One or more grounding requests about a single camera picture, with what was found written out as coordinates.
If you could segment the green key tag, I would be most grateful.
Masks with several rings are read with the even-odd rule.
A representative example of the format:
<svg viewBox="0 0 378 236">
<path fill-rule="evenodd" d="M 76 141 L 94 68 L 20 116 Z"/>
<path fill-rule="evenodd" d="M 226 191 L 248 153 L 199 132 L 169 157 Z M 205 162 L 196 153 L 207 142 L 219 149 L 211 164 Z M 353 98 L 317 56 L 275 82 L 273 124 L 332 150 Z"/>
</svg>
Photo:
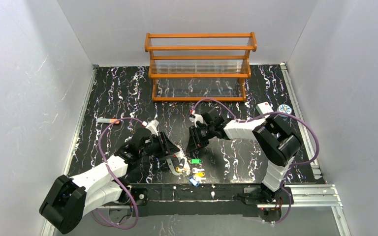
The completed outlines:
<svg viewBox="0 0 378 236">
<path fill-rule="evenodd" d="M 190 163 L 191 164 L 194 164 L 194 165 L 197 165 L 197 164 L 201 164 L 202 163 L 202 160 L 201 159 L 191 159 L 190 160 Z"/>
</svg>

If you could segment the cluster of tagged keys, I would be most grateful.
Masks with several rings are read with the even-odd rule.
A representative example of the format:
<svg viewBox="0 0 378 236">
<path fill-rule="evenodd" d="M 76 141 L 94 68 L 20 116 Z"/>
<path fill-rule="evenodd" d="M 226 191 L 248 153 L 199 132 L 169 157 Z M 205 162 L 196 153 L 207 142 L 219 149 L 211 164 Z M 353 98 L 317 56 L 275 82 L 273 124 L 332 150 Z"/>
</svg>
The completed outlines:
<svg viewBox="0 0 378 236">
<path fill-rule="evenodd" d="M 189 174 L 195 174 L 195 173 L 198 173 L 198 172 L 204 172 L 204 169 L 200 169 L 200 168 L 196 168 L 196 167 L 193 167 L 191 168 L 189 166 L 190 163 L 190 160 L 187 161 L 186 159 L 182 158 L 178 161 L 178 166 L 175 167 L 174 171 L 174 175 L 185 175 L 185 176 L 188 176 Z"/>
</svg>

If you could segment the yellow key tag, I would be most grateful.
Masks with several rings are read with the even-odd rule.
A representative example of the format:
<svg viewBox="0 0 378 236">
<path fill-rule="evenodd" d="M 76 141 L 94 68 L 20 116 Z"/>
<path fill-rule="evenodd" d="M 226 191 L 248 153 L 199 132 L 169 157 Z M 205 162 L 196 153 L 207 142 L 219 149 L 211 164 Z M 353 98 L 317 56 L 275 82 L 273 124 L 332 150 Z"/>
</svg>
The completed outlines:
<svg viewBox="0 0 378 236">
<path fill-rule="evenodd" d="M 205 173 L 204 172 L 198 172 L 195 173 L 193 176 L 197 181 L 206 180 Z"/>
</svg>

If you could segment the blue key tag front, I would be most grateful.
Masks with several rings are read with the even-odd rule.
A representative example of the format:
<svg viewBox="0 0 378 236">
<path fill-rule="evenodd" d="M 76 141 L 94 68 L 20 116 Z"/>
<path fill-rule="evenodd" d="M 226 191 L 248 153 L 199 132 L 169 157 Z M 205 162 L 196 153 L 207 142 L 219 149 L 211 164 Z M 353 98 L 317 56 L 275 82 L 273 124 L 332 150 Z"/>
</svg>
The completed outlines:
<svg viewBox="0 0 378 236">
<path fill-rule="evenodd" d="M 193 185 L 193 186 L 195 186 L 195 187 L 198 187 L 199 185 L 200 185 L 200 183 L 199 183 L 199 181 L 197 181 L 195 178 L 193 178 L 193 177 L 190 177 L 189 178 L 189 182 Z"/>
</svg>

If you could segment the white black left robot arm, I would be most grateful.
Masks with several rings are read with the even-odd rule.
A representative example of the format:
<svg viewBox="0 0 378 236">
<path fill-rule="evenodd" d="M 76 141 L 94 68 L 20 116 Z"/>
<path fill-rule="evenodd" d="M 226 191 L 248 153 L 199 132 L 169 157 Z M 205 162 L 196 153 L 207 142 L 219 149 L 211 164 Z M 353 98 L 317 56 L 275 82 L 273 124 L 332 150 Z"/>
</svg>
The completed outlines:
<svg viewBox="0 0 378 236">
<path fill-rule="evenodd" d="M 179 152 L 180 149 L 164 132 L 138 128 L 106 162 L 73 177 L 57 177 L 39 208 L 39 214 L 59 232 L 67 234 L 83 216 L 96 208 L 124 195 L 133 199 L 123 178 L 132 164 L 145 157 L 164 158 Z"/>
</svg>

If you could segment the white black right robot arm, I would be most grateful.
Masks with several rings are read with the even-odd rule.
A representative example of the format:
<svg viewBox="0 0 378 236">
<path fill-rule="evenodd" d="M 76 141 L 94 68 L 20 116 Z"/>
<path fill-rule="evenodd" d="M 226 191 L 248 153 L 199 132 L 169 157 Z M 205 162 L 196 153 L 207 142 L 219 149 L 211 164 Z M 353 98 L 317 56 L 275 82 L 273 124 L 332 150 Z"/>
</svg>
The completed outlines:
<svg viewBox="0 0 378 236">
<path fill-rule="evenodd" d="M 224 119 L 221 115 L 203 113 L 190 115 L 187 151 L 204 148 L 212 138 L 257 141 L 268 159 L 266 175 L 253 199 L 272 202 L 277 199 L 290 165 L 303 143 L 283 119 L 281 112 L 270 112 L 257 119 Z"/>
</svg>

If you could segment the orange grey marker pen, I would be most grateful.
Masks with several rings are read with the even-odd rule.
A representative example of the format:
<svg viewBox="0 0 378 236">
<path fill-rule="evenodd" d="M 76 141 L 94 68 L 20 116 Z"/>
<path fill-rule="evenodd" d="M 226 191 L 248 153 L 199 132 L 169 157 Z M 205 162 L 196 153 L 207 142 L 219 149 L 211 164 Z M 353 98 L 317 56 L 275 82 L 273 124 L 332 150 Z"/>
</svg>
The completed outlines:
<svg viewBox="0 0 378 236">
<path fill-rule="evenodd" d="M 121 121 L 118 120 L 118 119 L 114 119 L 114 118 L 97 118 L 96 119 L 97 123 L 104 123 L 104 124 L 120 124 Z"/>
</svg>

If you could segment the orange wooden shelf rack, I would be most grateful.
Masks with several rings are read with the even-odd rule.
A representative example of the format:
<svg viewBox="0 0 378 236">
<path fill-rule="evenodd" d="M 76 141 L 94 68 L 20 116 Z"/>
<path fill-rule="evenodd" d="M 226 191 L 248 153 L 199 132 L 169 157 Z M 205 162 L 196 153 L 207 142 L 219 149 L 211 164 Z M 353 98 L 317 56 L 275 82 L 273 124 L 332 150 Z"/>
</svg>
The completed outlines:
<svg viewBox="0 0 378 236">
<path fill-rule="evenodd" d="M 154 102 L 244 102 L 255 33 L 147 33 Z"/>
</svg>

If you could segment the white rectangular box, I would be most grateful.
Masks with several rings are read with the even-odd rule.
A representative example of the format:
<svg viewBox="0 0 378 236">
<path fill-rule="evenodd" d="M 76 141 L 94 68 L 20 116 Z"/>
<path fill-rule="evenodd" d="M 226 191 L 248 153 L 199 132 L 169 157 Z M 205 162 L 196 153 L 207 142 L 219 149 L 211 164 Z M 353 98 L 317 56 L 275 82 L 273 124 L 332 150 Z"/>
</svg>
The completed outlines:
<svg viewBox="0 0 378 236">
<path fill-rule="evenodd" d="M 269 102 L 262 102 L 256 105 L 256 110 L 260 115 L 273 112 L 272 106 Z"/>
</svg>

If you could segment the blue white round tin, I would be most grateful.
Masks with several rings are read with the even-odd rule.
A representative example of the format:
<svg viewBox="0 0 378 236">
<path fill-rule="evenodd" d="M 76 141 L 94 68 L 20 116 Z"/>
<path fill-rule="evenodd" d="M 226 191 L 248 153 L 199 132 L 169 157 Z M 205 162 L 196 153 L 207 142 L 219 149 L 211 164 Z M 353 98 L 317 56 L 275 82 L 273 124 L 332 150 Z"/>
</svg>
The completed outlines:
<svg viewBox="0 0 378 236">
<path fill-rule="evenodd" d="M 279 105 L 277 107 L 277 111 L 280 112 L 280 113 L 288 114 L 288 115 L 292 114 L 292 108 L 289 105 L 286 105 L 286 104 Z"/>
</svg>

